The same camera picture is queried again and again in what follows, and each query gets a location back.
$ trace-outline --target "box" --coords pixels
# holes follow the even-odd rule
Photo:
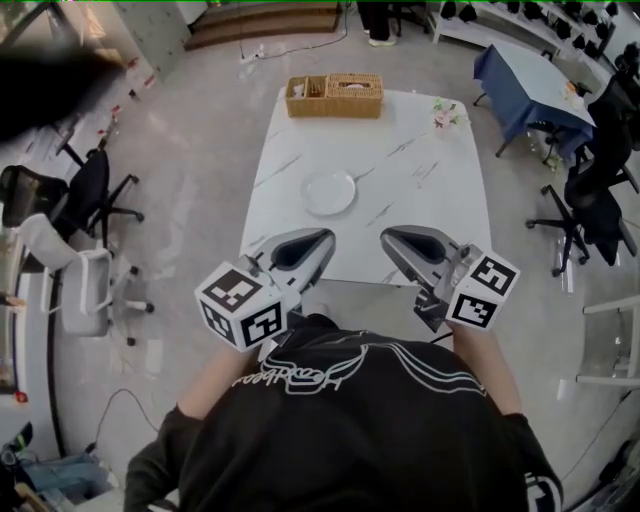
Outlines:
[[[287,330],[283,294],[264,274],[254,277],[224,262],[195,295],[207,327],[240,352]]]
[[[491,329],[520,271],[494,253],[484,253],[453,291],[447,320],[483,331]]]
[[[295,87],[300,85],[304,95],[296,98]],[[371,73],[293,77],[285,92],[289,117],[377,119],[383,97],[382,78]]]

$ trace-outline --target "staircase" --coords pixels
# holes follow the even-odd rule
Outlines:
[[[338,2],[276,2],[236,9],[211,6],[193,24],[187,51],[252,37],[333,32],[339,20]]]

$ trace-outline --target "floor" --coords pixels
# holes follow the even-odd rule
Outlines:
[[[552,278],[558,235],[546,228],[528,231],[524,221],[540,214],[558,216],[538,191],[547,183],[560,190],[563,178],[540,163],[526,137],[502,158],[494,156],[501,144],[498,123],[487,103],[471,105],[480,92],[471,78],[478,49],[447,41],[435,46],[410,26],[396,47],[371,48],[357,15],[348,23],[348,36],[336,44],[269,60],[241,62],[238,43],[189,53],[165,83],[125,109],[109,158],[114,179],[127,173],[140,177],[123,203],[142,210],[146,221],[118,221],[112,230],[124,257],[142,268],[142,281],[131,293],[147,297],[156,312],[119,322],[126,324],[120,331],[138,338],[134,348],[116,333],[100,341],[57,333],[55,383],[67,448],[78,452],[95,439],[106,402],[121,387],[133,391],[150,420],[160,424],[216,351],[193,290],[220,262],[238,255],[278,90],[289,76],[366,70],[382,75],[388,89],[454,98],[469,109],[493,249],[522,270],[495,330],[525,413],[564,479],[566,503],[571,503],[633,431],[640,407],[640,393],[631,394],[589,447],[623,392],[575,383],[585,334],[587,346],[593,347],[588,352],[595,354],[589,365],[606,371],[609,363],[603,358],[611,347],[618,348],[613,340],[624,322],[615,314],[603,315],[585,329],[581,310],[585,304],[637,293],[638,265],[621,249],[619,265],[607,267],[594,254],[585,267],[572,266],[570,279]],[[242,46],[245,55],[273,55],[338,36],[289,36]],[[640,226],[631,187],[617,189],[626,218]],[[640,230],[631,229],[640,240]],[[366,327],[405,339],[426,336],[411,312],[415,292],[410,290],[354,284],[349,293],[338,293],[335,283],[321,283],[318,293],[328,297],[333,316],[346,328]],[[123,481],[129,458],[153,437],[133,399],[122,394],[106,416],[98,453]]]

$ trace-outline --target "person's leg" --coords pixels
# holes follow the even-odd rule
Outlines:
[[[371,39],[387,41],[389,39],[389,3],[369,3],[369,30]]]
[[[369,33],[369,2],[356,2],[358,5],[358,14],[362,21],[362,28],[368,34]]]

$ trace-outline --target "desk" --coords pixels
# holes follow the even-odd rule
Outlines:
[[[584,106],[572,107],[564,98],[569,80],[541,55],[510,43],[494,43],[476,59],[473,77],[482,81],[491,98],[502,125],[503,148],[536,121],[565,128],[558,136],[563,158],[591,140],[595,124],[589,112]]]
[[[484,183],[471,126],[435,128],[433,96],[385,91],[379,119],[287,116],[280,91],[253,187],[243,254],[265,239],[308,227],[337,237],[323,278],[408,285],[384,254],[380,233],[416,224],[441,229],[460,243],[491,248]],[[460,113],[466,113],[457,103]],[[310,172],[344,170],[356,181],[343,212],[314,217],[300,199]]]

